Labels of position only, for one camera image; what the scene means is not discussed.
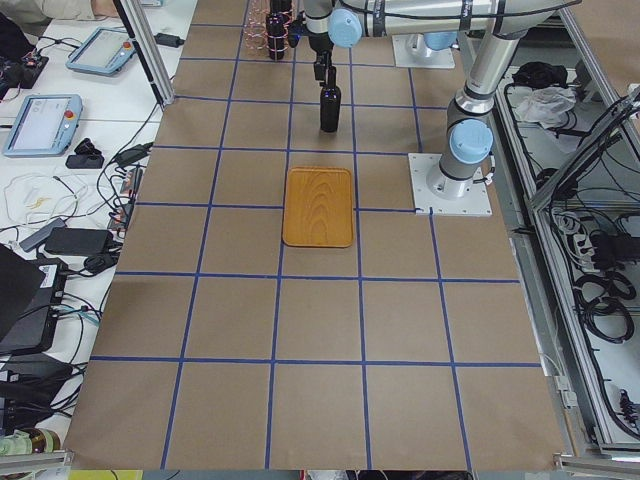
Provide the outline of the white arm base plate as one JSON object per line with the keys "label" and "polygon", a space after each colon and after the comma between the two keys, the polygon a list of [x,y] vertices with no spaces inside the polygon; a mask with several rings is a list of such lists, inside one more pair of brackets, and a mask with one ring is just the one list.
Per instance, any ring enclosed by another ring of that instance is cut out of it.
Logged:
{"label": "white arm base plate", "polygon": [[490,217],[491,203],[484,175],[452,180],[440,170],[440,154],[410,153],[409,172],[416,215]]}
{"label": "white arm base plate", "polygon": [[457,33],[431,32],[394,35],[392,44],[395,65],[405,68],[453,69],[452,46]]}

